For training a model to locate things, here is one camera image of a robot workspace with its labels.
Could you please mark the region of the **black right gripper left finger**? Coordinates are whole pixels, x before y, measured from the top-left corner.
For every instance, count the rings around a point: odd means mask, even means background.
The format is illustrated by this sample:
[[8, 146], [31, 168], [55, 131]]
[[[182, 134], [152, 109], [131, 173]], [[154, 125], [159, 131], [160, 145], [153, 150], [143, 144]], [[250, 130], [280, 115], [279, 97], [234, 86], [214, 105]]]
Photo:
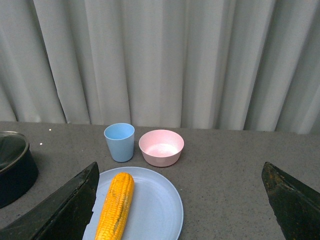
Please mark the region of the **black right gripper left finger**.
[[2, 240], [81, 240], [93, 215], [100, 178], [93, 162], [0, 231]]

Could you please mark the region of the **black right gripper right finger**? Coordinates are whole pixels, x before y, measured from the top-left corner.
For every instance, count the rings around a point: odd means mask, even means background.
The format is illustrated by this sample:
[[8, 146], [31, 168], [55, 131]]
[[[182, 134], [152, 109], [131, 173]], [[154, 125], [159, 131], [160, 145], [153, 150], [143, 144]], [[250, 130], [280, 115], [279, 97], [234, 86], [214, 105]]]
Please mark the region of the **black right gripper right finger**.
[[262, 182], [277, 223], [287, 240], [320, 238], [320, 193], [265, 162]]

